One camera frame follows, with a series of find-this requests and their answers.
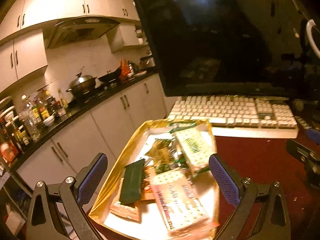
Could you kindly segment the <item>dark green snack packet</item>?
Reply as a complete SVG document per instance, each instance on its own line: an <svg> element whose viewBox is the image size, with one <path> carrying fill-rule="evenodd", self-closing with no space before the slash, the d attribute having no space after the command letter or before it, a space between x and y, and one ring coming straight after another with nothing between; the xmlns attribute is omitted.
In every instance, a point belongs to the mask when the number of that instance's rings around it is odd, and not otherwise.
<svg viewBox="0 0 320 240"><path fill-rule="evenodd" d="M125 173L119 197L121 204L128 205L141 200L144 163L145 160L140 159L125 166Z"/></svg>

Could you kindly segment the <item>red white cracker pack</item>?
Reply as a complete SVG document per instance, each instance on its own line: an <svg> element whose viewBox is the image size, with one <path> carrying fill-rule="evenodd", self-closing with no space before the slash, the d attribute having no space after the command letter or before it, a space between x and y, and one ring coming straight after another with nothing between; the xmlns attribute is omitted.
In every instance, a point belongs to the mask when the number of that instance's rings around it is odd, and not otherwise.
<svg viewBox="0 0 320 240"><path fill-rule="evenodd" d="M150 186L171 239L204 239L219 226L179 169L151 176Z"/></svg>

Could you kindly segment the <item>orange snack packet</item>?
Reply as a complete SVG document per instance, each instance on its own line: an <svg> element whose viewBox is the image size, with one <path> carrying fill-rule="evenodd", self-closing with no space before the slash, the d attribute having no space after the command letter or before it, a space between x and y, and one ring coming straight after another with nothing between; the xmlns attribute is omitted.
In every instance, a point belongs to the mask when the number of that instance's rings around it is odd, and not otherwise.
<svg viewBox="0 0 320 240"><path fill-rule="evenodd" d="M117 195L112 200L110 205L110 213L121 217L123 219L132 220L135 222L141 221L140 206L147 202L154 202L155 197L150 186L150 176L155 175L155 168L153 166L144 167L145 177L142 182L142 196L141 199L130 204L122 204L120 202L120 194L124 178L120 180L120 186Z"/></svg>

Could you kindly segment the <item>green wafer biscuit pack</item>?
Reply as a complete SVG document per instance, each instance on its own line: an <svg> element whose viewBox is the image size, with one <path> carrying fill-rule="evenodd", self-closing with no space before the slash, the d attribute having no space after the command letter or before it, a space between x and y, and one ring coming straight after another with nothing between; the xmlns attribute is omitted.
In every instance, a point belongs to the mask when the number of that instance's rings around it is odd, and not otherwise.
<svg viewBox="0 0 320 240"><path fill-rule="evenodd" d="M211 124L205 120L181 120L170 126L170 133L184 155L192 176L207 171L210 156L217 153Z"/></svg>

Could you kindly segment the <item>silver clear snack bag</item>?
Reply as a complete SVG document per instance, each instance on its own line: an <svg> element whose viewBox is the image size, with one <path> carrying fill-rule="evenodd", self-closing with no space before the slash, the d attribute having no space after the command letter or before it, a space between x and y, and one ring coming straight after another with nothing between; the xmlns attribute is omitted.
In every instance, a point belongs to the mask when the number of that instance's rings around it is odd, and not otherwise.
<svg viewBox="0 0 320 240"><path fill-rule="evenodd" d="M171 157L171 163L175 168L189 168L180 143L175 137L173 137L171 143L168 146L168 149Z"/></svg>

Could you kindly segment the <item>tan snack packet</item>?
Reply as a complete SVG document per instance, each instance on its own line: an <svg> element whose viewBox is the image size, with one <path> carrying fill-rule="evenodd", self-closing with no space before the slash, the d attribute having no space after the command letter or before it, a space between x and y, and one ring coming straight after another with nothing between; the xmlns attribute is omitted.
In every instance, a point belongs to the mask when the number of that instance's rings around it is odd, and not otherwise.
<svg viewBox="0 0 320 240"><path fill-rule="evenodd" d="M170 153L170 139L156 139L151 149L145 154L153 161L156 174L170 171L174 168L174 159Z"/></svg>

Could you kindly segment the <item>pill blister pack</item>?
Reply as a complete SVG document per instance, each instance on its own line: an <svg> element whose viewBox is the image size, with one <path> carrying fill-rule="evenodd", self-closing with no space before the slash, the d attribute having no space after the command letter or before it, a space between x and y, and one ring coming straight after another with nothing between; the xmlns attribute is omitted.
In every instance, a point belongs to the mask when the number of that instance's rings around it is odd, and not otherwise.
<svg viewBox="0 0 320 240"><path fill-rule="evenodd" d="M300 116L295 115L294 118L295 118L297 124L298 124L302 129L304 129L304 130L306 130L306 131L309 130L309 129L311 129L311 126L310 126L303 118L301 118Z"/></svg>

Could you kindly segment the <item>gold rimmed white tray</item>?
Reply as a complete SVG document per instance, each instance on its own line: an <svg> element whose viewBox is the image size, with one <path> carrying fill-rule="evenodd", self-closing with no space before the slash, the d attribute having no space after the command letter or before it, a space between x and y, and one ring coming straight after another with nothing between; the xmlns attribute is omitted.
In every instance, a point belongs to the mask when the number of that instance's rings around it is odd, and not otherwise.
<svg viewBox="0 0 320 240"><path fill-rule="evenodd" d="M204 120L155 120L130 138L101 188L89 216L130 239L213 239L219 226L219 186L209 172L217 152ZM124 204L126 169L143 164L141 196Z"/></svg>

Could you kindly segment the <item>white small bowl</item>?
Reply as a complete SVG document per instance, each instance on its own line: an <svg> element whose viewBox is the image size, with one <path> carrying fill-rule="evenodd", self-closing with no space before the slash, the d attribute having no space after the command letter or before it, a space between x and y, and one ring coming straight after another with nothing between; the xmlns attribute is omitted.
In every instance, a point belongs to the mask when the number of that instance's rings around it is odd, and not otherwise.
<svg viewBox="0 0 320 240"><path fill-rule="evenodd" d="M46 127L50 127L54 124L54 121L55 121L55 116L51 115L43 121L43 124Z"/></svg>

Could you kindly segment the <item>oil bottle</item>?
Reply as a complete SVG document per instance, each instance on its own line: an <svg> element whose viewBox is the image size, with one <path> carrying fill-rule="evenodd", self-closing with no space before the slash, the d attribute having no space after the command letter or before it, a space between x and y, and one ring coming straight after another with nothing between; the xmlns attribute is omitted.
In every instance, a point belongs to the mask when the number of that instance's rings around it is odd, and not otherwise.
<svg viewBox="0 0 320 240"><path fill-rule="evenodd" d="M59 97L60 97L60 100L61 100L61 103L62 103L64 109L67 109L68 108L68 103L67 103L67 101L66 101L66 99L65 99L65 97L64 97L64 95L62 93L62 90L60 88L58 88L57 91L58 91L58 94L59 94Z"/></svg>

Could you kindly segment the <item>clear plastic bottle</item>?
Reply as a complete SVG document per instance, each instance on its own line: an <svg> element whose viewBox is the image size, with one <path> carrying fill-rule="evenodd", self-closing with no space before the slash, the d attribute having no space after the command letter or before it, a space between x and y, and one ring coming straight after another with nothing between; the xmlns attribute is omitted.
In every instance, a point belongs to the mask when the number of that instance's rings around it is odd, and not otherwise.
<svg viewBox="0 0 320 240"><path fill-rule="evenodd" d="M28 133L31 139L33 140L33 142L38 142L41 137L41 133L37 128L37 120L31 109L31 102L29 100L29 97L26 95L22 95L21 109L22 109L20 113L21 120L25 124L25 127L28 130Z"/></svg>

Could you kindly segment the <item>black frying pan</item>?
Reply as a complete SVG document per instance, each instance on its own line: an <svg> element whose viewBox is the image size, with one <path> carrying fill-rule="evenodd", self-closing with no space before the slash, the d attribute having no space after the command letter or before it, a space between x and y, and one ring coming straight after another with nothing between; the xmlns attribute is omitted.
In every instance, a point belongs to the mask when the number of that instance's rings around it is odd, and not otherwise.
<svg viewBox="0 0 320 240"><path fill-rule="evenodd" d="M102 83L109 83L112 80L119 79L120 75L121 75L121 68L118 67L114 72L110 72L106 75L103 75L103 76L99 77L98 80Z"/></svg>

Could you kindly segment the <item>orange plastic bag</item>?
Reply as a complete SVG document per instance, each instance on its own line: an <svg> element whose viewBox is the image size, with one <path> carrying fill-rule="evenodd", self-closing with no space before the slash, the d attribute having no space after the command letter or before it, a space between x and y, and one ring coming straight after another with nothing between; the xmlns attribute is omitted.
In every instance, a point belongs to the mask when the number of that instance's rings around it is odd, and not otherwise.
<svg viewBox="0 0 320 240"><path fill-rule="evenodd" d="M124 82L127 79L127 76L131 73L130 67L126 60L121 59L120 61L120 68L121 68L121 74L120 74L120 80Z"/></svg>

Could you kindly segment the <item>black TCL monitor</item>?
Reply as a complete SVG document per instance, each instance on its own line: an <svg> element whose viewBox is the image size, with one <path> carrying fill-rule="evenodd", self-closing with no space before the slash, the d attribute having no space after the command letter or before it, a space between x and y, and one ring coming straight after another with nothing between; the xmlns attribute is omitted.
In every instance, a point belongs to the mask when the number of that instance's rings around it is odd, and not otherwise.
<svg viewBox="0 0 320 240"><path fill-rule="evenodd" d="M133 0L167 96L319 99L300 0Z"/></svg>

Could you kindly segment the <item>range hood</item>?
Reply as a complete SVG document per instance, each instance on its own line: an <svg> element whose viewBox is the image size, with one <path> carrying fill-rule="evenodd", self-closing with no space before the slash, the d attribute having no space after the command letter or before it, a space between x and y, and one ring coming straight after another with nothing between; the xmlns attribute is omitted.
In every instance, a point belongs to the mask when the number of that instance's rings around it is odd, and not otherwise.
<svg viewBox="0 0 320 240"><path fill-rule="evenodd" d="M120 25L119 21L100 16L81 16L57 23L46 48L54 49L72 43L95 40Z"/></svg>

